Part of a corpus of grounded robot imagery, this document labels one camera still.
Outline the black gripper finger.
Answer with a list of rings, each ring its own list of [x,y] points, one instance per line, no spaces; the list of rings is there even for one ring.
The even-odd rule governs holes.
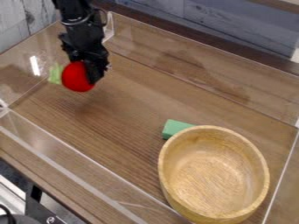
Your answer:
[[[82,52],[79,51],[71,51],[68,52],[70,61],[82,61]]]
[[[104,77],[106,70],[98,61],[86,60],[88,83],[95,85],[98,81]]]

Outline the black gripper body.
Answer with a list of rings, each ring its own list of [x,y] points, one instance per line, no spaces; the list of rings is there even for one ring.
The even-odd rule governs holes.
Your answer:
[[[82,60],[98,61],[104,70],[108,70],[108,50],[103,45],[104,29],[100,24],[87,23],[67,25],[60,34],[64,51],[82,52]]]

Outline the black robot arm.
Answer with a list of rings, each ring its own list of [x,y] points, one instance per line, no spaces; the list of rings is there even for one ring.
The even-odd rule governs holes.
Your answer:
[[[100,8],[91,0],[51,0],[60,12],[60,23],[66,32],[59,35],[62,49],[71,62],[82,62],[90,84],[96,84],[108,70],[108,50]]]

